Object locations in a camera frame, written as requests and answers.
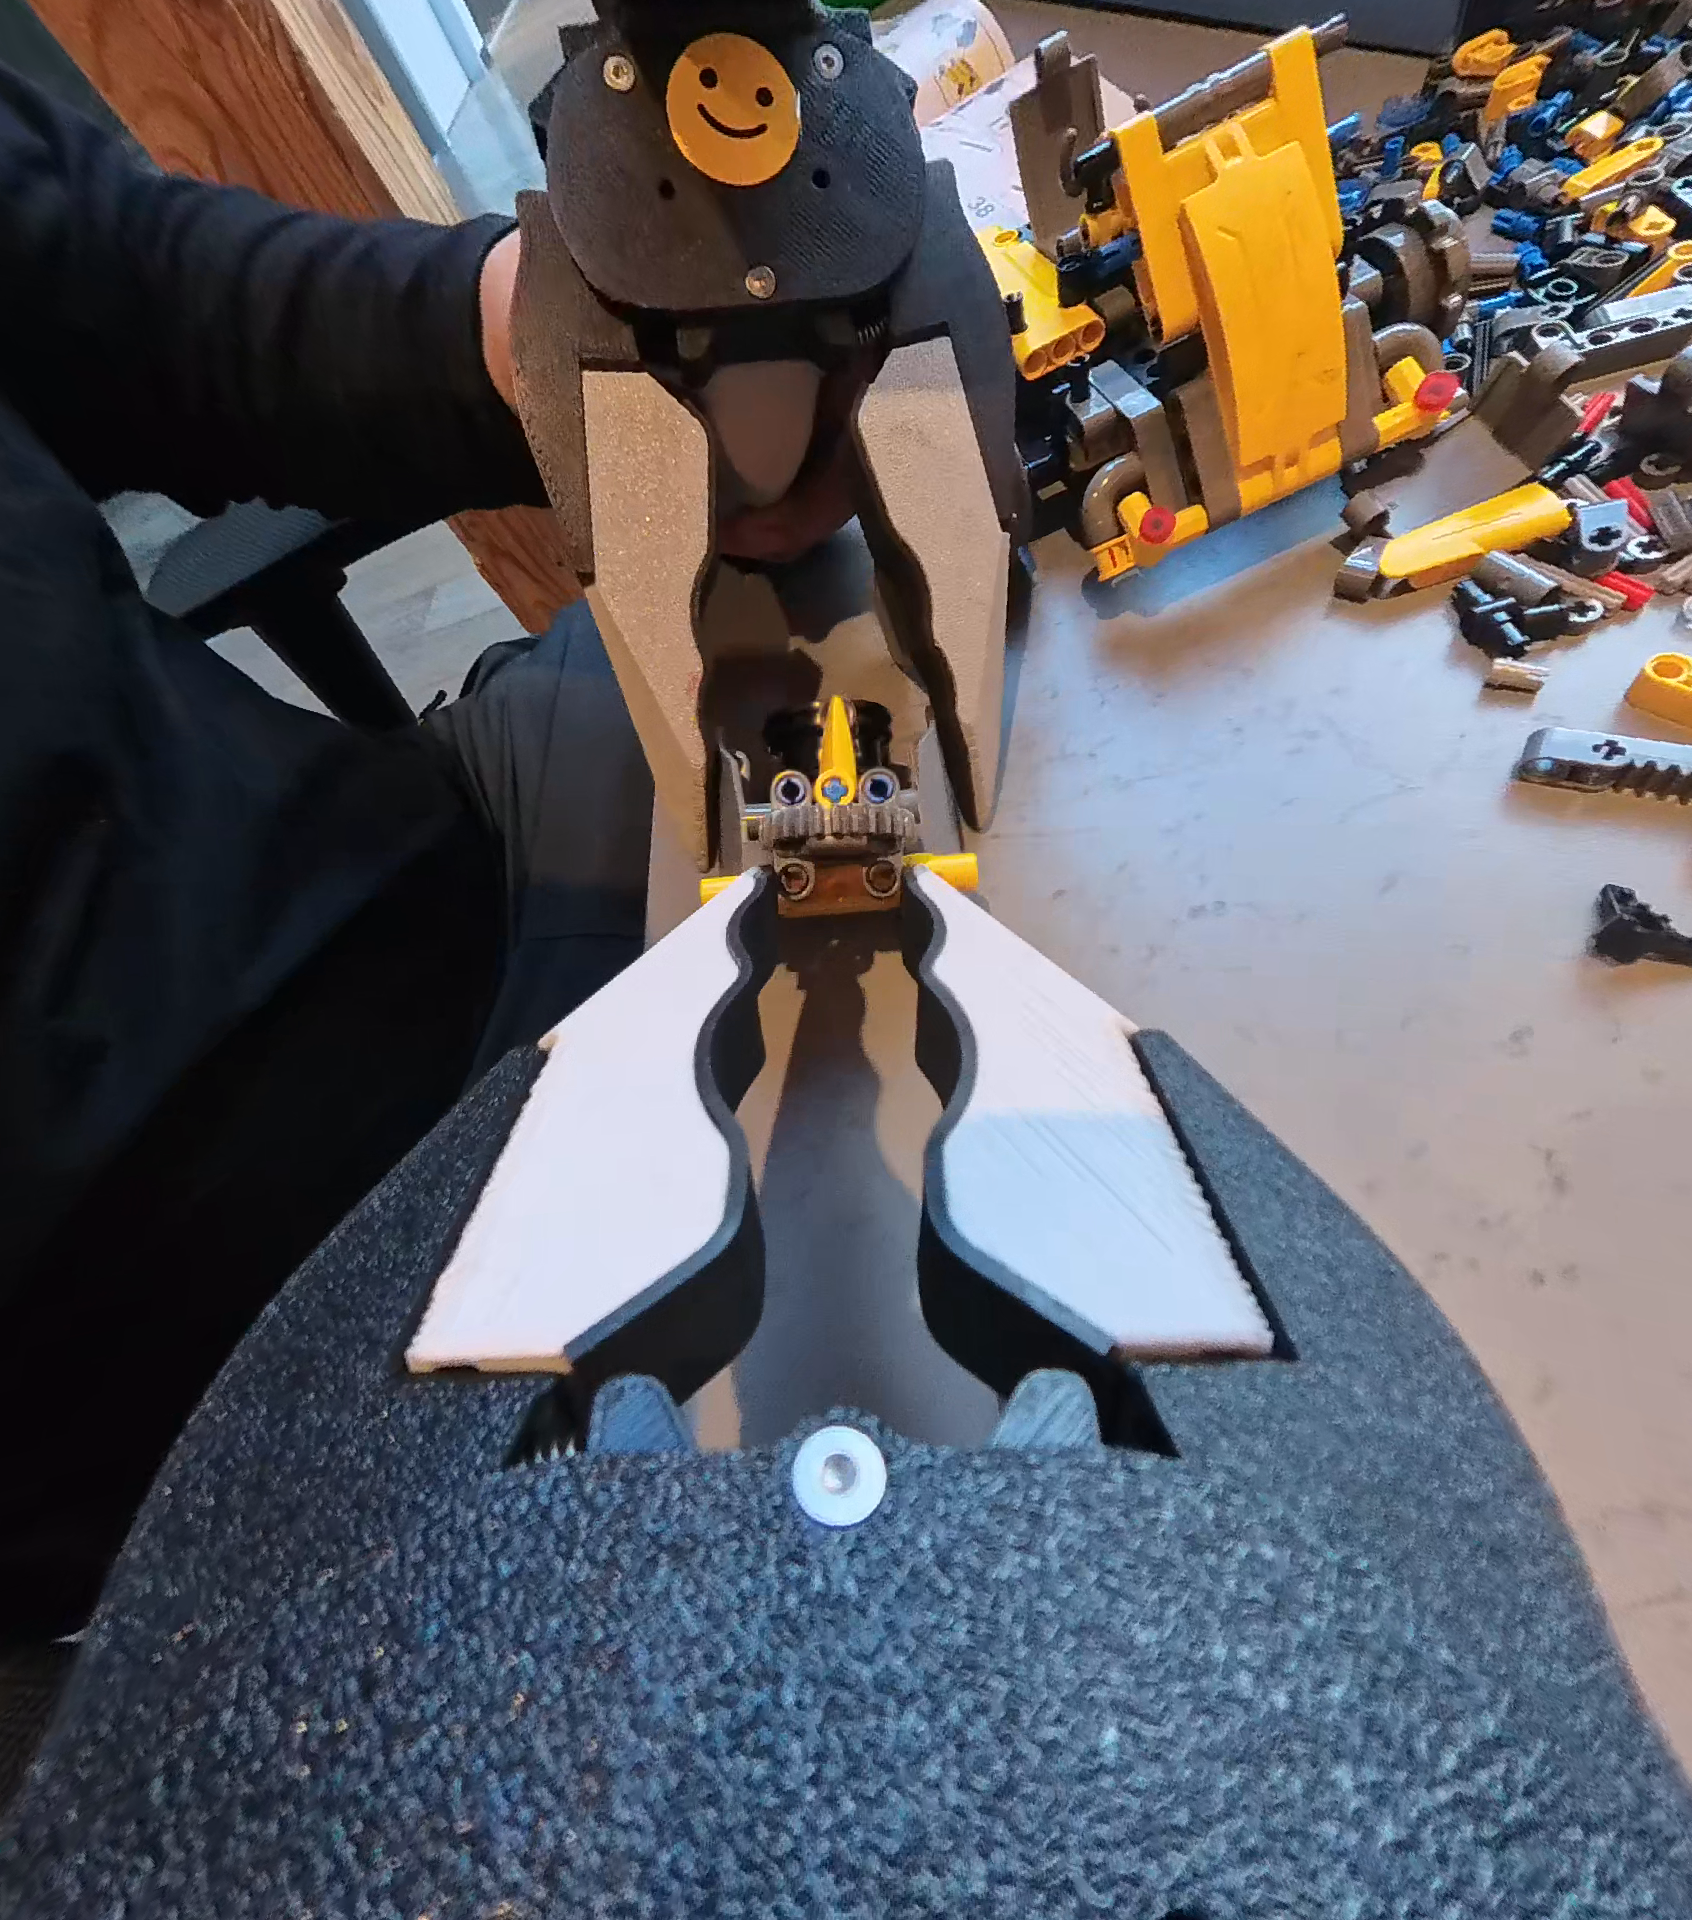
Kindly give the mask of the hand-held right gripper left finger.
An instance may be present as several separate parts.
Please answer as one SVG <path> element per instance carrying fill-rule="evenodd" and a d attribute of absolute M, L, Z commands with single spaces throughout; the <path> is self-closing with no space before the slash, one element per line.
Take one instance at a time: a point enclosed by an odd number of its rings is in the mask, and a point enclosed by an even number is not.
<path fill-rule="evenodd" d="M 766 870 L 722 893 L 559 1021 L 405 1349 L 412 1375 L 620 1377 L 688 1402 L 764 1306 L 738 1105 L 764 1066 L 776 969 Z"/>

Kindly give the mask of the wooden desk leg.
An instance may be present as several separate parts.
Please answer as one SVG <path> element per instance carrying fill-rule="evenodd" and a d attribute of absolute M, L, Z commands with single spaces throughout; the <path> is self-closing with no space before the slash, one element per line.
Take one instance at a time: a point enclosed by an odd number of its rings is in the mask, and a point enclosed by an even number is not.
<path fill-rule="evenodd" d="M 36 2 L 165 171 L 348 219 L 456 224 L 447 180 L 335 2 Z"/>

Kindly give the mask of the grey toothed rack beam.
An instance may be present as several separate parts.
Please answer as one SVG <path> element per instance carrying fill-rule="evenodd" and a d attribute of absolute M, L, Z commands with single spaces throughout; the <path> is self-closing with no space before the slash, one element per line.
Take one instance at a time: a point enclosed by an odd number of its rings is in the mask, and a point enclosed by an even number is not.
<path fill-rule="evenodd" d="M 1692 805 L 1692 742 L 1623 733 L 1537 729 L 1511 780 L 1583 794 L 1632 794 Z"/>

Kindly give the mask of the black office chair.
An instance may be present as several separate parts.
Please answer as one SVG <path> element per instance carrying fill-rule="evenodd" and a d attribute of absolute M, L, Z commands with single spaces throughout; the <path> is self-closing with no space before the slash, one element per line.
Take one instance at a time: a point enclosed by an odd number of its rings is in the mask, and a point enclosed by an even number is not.
<path fill-rule="evenodd" d="M 402 733 L 412 708 L 341 604 L 348 570 L 419 526 L 412 516 L 326 518 L 260 500 L 192 526 L 151 570 L 145 602 L 202 640 L 248 628 L 329 715 Z"/>

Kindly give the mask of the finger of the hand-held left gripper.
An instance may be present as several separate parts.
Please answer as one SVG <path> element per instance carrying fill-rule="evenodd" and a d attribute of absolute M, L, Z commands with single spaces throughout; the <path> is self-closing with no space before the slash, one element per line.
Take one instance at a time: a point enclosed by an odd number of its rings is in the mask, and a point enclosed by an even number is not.
<path fill-rule="evenodd" d="M 716 552 L 713 448 L 702 417 L 650 372 L 587 369 L 580 378 L 586 600 L 655 801 L 710 875 L 722 852 L 698 615 Z"/>
<path fill-rule="evenodd" d="M 900 658 L 924 690 L 955 808 L 981 833 L 1006 736 L 1014 540 L 948 337 L 887 352 L 858 400 L 851 446 Z"/>

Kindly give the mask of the person's black top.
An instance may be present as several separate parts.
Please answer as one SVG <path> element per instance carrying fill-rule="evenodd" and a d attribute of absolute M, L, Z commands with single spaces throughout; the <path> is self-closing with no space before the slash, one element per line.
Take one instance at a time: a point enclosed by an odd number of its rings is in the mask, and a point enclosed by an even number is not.
<path fill-rule="evenodd" d="M 446 759 L 153 612 L 0 398 L 0 1651 L 87 1621 L 230 1349 L 449 1106 L 499 913 Z"/>

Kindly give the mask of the small yellow grey brick assembly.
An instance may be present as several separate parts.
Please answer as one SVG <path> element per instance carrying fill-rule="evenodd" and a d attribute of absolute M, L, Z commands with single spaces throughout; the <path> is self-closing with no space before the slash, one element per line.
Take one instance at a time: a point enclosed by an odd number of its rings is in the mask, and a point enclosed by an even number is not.
<path fill-rule="evenodd" d="M 756 865 L 742 852 L 742 810 L 746 805 L 757 805 L 766 797 L 772 759 L 766 748 L 764 730 L 768 718 L 783 708 L 769 713 L 761 720 L 757 754 L 747 754 L 739 746 L 720 742 L 716 748 L 717 773 L 713 779 L 713 870 L 699 880 L 699 901 L 712 903 L 736 880 L 761 875 L 766 891 L 777 904 L 776 889 L 764 865 Z M 896 740 L 896 724 L 889 713 L 889 759 L 898 766 L 906 786 L 916 794 L 920 816 L 922 852 L 906 858 L 906 876 L 911 872 L 936 875 L 948 886 L 971 894 L 978 891 L 978 856 L 963 846 L 963 826 L 954 805 L 952 780 L 937 752 L 929 730 L 922 733 L 911 746 Z"/>

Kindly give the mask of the pile of loose brick parts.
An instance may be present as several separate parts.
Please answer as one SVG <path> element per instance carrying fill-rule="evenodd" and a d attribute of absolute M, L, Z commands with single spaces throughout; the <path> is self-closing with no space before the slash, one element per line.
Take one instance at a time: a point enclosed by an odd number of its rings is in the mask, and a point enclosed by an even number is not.
<path fill-rule="evenodd" d="M 1692 4 L 1507 4 L 1358 122 L 1336 163 L 1351 237 L 1411 200 L 1458 217 L 1472 280 L 1441 364 L 1462 472 L 1574 502 L 1555 540 L 1449 590 L 1462 638 L 1522 658 L 1655 594 L 1692 626 Z M 1391 535 L 1403 453 L 1346 471 Z"/>

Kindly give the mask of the grey gear brick assembly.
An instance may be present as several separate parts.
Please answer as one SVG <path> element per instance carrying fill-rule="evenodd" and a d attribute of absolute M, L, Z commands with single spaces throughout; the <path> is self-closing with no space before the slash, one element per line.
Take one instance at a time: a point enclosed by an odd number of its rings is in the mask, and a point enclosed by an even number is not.
<path fill-rule="evenodd" d="M 840 695 L 766 718 L 768 780 L 764 799 L 742 810 L 742 852 L 766 868 L 782 919 L 898 909 L 907 858 L 924 841 L 889 730 L 887 708 Z"/>

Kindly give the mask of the light grey desk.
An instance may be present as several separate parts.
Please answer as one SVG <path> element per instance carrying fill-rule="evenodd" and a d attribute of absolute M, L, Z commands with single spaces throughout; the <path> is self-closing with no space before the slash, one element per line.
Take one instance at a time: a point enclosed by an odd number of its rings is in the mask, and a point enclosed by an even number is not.
<path fill-rule="evenodd" d="M 1510 780 L 1650 734 L 1653 604 L 1481 692 L 1441 594 L 1331 598 L 1339 497 L 1100 594 L 1029 550 L 980 875 L 1383 1238 L 1522 1428 L 1692 1779 L 1692 971 L 1591 956 L 1600 886 L 1692 934 L 1692 806 Z"/>

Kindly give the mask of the small black connector brick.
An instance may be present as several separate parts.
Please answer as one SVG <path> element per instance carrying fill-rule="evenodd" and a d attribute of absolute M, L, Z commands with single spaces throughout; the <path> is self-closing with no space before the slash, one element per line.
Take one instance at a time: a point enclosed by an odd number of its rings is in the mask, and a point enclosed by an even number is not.
<path fill-rule="evenodd" d="M 1612 966 L 1641 963 L 1692 971 L 1692 933 L 1641 901 L 1622 882 L 1604 882 L 1594 901 L 1589 956 Z"/>

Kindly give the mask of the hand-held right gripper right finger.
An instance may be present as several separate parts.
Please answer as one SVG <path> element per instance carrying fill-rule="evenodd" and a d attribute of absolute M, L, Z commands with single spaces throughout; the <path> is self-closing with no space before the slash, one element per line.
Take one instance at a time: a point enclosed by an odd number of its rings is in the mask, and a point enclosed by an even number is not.
<path fill-rule="evenodd" d="M 974 1375 L 1048 1336 L 1113 1366 L 1264 1360 L 1274 1325 L 1231 1251 L 1138 1026 L 927 866 L 904 882 L 924 1153 L 920 1303 Z"/>

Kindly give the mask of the person's left hand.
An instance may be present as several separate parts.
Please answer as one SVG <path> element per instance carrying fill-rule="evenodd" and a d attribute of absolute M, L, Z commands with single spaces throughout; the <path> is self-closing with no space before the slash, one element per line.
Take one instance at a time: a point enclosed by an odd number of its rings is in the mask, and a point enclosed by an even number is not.
<path fill-rule="evenodd" d="M 519 277 L 519 230 L 509 226 L 479 261 L 476 277 L 478 344 L 499 402 L 519 420 L 514 357 Z M 854 474 L 847 423 L 869 376 L 832 372 L 814 389 L 810 431 L 791 480 L 774 499 L 720 506 L 717 550 L 746 564 L 789 564 L 828 540 L 854 516 Z"/>

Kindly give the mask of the person's legs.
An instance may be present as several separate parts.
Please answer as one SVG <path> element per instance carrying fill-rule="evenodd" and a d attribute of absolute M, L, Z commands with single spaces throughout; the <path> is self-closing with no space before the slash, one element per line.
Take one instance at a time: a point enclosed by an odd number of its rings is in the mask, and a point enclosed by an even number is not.
<path fill-rule="evenodd" d="M 502 870 L 502 966 L 474 1083 L 642 956 L 653 786 L 586 602 L 486 648 L 419 733 Z"/>

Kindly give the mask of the person's left forearm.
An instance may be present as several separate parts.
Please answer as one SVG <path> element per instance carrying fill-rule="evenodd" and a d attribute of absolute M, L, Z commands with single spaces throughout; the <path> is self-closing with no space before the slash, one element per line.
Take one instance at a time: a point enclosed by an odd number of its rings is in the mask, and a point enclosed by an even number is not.
<path fill-rule="evenodd" d="M 153 172 L 0 64 L 0 400 L 100 499 L 412 525 L 543 508 L 483 348 L 509 230 Z"/>

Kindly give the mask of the instruction booklet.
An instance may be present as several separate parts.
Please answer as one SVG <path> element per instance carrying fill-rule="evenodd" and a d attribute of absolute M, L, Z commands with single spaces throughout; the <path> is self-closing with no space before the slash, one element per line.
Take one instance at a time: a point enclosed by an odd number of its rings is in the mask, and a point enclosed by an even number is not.
<path fill-rule="evenodd" d="M 983 84 L 955 96 L 954 69 L 932 70 L 920 81 L 914 116 L 927 160 L 954 169 L 957 203 L 974 230 L 1025 229 L 1025 200 L 1010 109 L 1034 84 L 1032 60 L 1019 60 Z"/>

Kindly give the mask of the partly built yellow brick vehicle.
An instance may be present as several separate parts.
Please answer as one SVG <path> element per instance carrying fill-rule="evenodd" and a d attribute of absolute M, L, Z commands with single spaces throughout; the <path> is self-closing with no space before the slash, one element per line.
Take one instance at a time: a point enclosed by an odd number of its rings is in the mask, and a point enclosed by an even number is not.
<path fill-rule="evenodd" d="M 1097 60 L 1048 35 L 1007 109 L 1025 217 L 980 229 L 1018 376 L 1037 529 L 1109 587 L 1458 419 L 1444 338 L 1462 223 L 1411 200 L 1364 237 L 1319 64 L 1338 12 L 1109 119 Z"/>

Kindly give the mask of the yellow pointed panel brick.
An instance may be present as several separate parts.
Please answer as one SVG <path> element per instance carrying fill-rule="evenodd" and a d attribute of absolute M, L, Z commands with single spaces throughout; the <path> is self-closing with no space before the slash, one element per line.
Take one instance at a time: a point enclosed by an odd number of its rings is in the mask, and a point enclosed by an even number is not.
<path fill-rule="evenodd" d="M 1385 502 L 1376 492 L 1360 492 L 1342 515 L 1351 546 L 1338 564 L 1331 594 L 1362 607 L 1452 584 L 1487 556 L 1522 554 L 1560 538 L 1574 525 L 1574 508 L 1568 497 L 1523 485 L 1394 535 Z"/>

